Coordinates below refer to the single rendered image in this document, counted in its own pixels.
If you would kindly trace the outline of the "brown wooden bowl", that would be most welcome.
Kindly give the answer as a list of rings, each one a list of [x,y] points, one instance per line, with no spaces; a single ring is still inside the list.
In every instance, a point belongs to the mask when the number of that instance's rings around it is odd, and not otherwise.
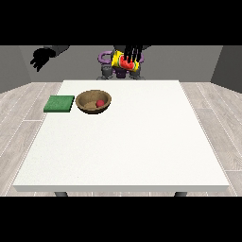
[[[97,100],[103,100],[104,105],[101,107],[96,106]],[[99,114],[106,111],[112,101],[112,97],[105,91],[89,90],[82,92],[76,98],[76,105],[78,108],[88,114]]]

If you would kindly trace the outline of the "green square pad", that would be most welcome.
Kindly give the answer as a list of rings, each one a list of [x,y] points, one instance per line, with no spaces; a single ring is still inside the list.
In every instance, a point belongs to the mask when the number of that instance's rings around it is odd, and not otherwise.
[[[70,112],[75,97],[73,95],[52,95],[48,98],[44,112]]]

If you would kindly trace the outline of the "yellow cup with melon print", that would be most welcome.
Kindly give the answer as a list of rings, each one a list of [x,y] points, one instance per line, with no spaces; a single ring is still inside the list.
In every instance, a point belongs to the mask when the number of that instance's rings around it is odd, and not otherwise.
[[[124,60],[124,53],[115,51],[112,56],[112,67],[121,68],[127,71],[136,72],[140,66],[140,63],[136,60]]]

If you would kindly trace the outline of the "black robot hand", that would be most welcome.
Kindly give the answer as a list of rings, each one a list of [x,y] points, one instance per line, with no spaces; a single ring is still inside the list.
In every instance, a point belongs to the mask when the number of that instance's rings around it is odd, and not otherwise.
[[[46,65],[50,58],[54,58],[56,56],[56,52],[50,48],[39,48],[34,51],[33,59],[30,63],[39,72],[44,65]]]
[[[124,52],[124,60],[127,62],[139,61],[141,59],[143,46],[127,45]]]

